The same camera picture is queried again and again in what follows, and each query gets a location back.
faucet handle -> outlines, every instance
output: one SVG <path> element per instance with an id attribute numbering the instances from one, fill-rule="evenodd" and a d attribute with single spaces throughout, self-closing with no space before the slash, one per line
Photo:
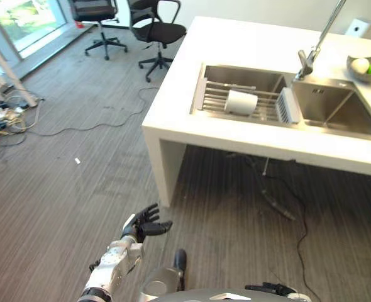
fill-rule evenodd
<path id="1" fill-rule="evenodd" d="M 304 50 L 299 50 L 298 54 L 299 54 L 299 59 L 302 65 L 301 73 L 305 76 L 312 73 L 313 62 L 306 57 Z"/>

office chair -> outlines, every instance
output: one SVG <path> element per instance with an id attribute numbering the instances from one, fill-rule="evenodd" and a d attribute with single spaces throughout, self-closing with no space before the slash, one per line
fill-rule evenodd
<path id="1" fill-rule="evenodd" d="M 118 38 L 106 38 L 103 32 L 103 20 L 113 19 L 117 13 L 117 2 L 114 0 L 69 0 L 72 17 L 75 21 L 97 21 L 102 36 L 102 40 L 94 40 L 93 45 L 85 49 L 85 55 L 88 56 L 88 50 L 104 46 L 105 60 L 109 60 L 108 45 L 124 47 L 127 52 L 127 46 L 121 44 Z"/>
<path id="2" fill-rule="evenodd" d="M 162 56 L 160 44 L 163 48 L 167 48 L 167 44 L 174 43 L 186 34 L 186 28 L 182 25 L 174 24 L 174 20 L 179 13 L 181 4 L 179 0 L 127 0 L 130 7 L 130 30 L 134 33 L 139 41 L 147 43 L 158 42 L 157 57 L 139 61 L 138 65 L 142 69 L 143 64 L 153 63 L 148 73 L 145 76 L 147 82 L 150 82 L 149 75 L 156 67 L 166 67 L 169 69 L 167 63 L 173 62 L 173 59 L 165 58 Z M 164 23 L 158 15 L 159 1 L 170 1 L 177 3 L 177 11 L 171 23 Z M 143 20 L 151 20 L 150 24 L 142 27 L 135 27 L 135 25 Z"/>

dish drying rack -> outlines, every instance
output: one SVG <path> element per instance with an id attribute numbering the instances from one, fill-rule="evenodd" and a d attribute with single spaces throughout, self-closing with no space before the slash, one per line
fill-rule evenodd
<path id="1" fill-rule="evenodd" d="M 258 96 L 257 106 L 254 112 L 249 116 L 244 116 L 261 121 L 278 121 L 283 123 L 298 123 L 299 112 L 290 88 L 283 88 L 278 93 L 274 92 L 280 82 L 276 83 L 272 92 L 259 91 L 255 86 L 242 86 L 236 84 L 227 84 L 214 81 L 208 81 L 204 78 L 197 85 L 197 93 L 194 104 L 195 108 L 219 115 L 234 115 L 224 111 L 224 106 L 228 98 L 229 90 L 250 93 Z"/>

double sink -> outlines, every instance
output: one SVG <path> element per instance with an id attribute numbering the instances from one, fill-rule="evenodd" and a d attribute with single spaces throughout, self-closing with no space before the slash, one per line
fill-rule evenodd
<path id="1" fill-rule="evenodd" d="M 354 83 L 312 77 L 299 81 L 294 76 L 203 64 L 191 114 L 371 140 L 371 108 Z M 224 111 L 230 89 L 258 96 L 252 115 Z"/>

fruit bowl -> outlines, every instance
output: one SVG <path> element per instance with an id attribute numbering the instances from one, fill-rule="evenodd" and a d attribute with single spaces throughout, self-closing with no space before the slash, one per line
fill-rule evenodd
<path id="1" fill-rule="evenodd" d="M 371 74 L 360 74 L 358 73 L 357 71 L 353 70 L 352 68 L 352 62 L 354 60 L 356 60 L 357 58 L 353 58 L 351 56 L 348 56 L 347 60 L 346 60 L 346 67 L 347 69 L 349 70 L 349 73 L 356 79 L 358 79 L 359 81 L 363 81 L 363 82 L 371 82 Z M 367 57 L 366 58 L 369 62 L 370 62 L 370 65 L 371 65 L 371 57 Z"/>

